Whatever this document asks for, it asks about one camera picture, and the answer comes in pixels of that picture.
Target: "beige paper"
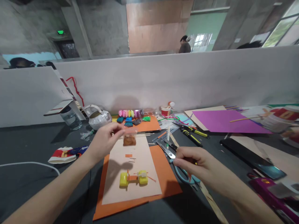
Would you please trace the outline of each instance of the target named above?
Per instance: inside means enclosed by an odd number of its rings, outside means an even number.
[[[231,138],[263,158],[263,154],[257,148],[253,139],[243,136],[241,134],[233,134]],[[299,182],[299,158],[285,153],[283,151],[280,151],[264,143],[258,142],[258,144],[268,154],[274,166],[276,166],[278,169],[282,170],[287,174],[287,176],[284,178],[288,178],[295,182]]]
[[[132,158],[135,158],[135,160],[126,158],[125,154],[132,154]],[[149,179],[146,186],[139,186],[139,183],[129,183],[126,189],[120,188],[120,175],[122,172],[127,172],[127,169],[130,175],[134,175],[140,170],[146,170],[147,175],[156,182]],[[123,139],[119,139],[110,152],[102,204],[128,201],[158,194],[162,194],[162,191],[146,137],[136,138],[135,146],[123,146]]]
[[[185,110],[185,113],[191,117],[191,115],[193,114],[193,111],[208,111],[208,110],[226,110],[224,106],[217,106],[217,107],[209,107],[209,108],[202,108],[202,109],[196,109],[196,110]],[[203,123],[200,122],[200,120],[198,120],[195,116],[191,117],[191,120],[197,124],[202,130],[204,131],[208,131],[209,129],[207,129]]]

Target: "hand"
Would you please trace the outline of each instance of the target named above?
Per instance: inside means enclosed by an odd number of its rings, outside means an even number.
[[[197,165],[184,158],[195,159]],[[237,200],[244,194],[244,189],[248,189],[232,171],[203,148],[179,147],[173,164],[193,174],[204,184],[231,200]]]
[[[124,127],[119,123],[112,122],[101,127],[86,152],[82,155],[88,157],[93,165],[97,164],[115,145],[116,141],[125,133]]]

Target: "glass jar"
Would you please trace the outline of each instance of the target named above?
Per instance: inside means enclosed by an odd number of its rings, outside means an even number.
[[[64,108],[60,115],[62,119],[65,121],[65,123],[73,131],[78,130],[80,127],[82,127],[82,122],[80,121],[78,116],[73,112],[70,106]]]

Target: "red pipe cleaner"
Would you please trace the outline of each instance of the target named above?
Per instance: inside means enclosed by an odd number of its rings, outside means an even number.
[[[77,87],[76,87],[76,83],[75,83],[75,79],[74,79],[74,77],[71,76],[70,78],[68,78],[68,79],[66,80],[66,82],[67,82],[68,80],[70,80],[70,79],[73,80],[73,82],[74,82],[74,87],[75,87],[75,90],[76,90],[76,93],[78,94],[78,96],[80,96],[80,98],[81,98],[81,100],[82,100],[82,105],[84,106],[84,100],[83,100],[82,96],[80,95],[80,93],[79,93],[79,91],[78,91],[78,89],[77,89]]]

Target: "black phone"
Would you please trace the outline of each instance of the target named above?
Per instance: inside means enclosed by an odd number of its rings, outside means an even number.
[[[230,150],[233,154],[243,160],[251,168],[256,169],[265,177],[271,178],[273,180],[278,180],[286,176],[286,173],[273,166],[267,160],[258,156],[254,152],[250,151],[245,146],[241,145],[237,141],[227,138],[220,141],[225,148]]]

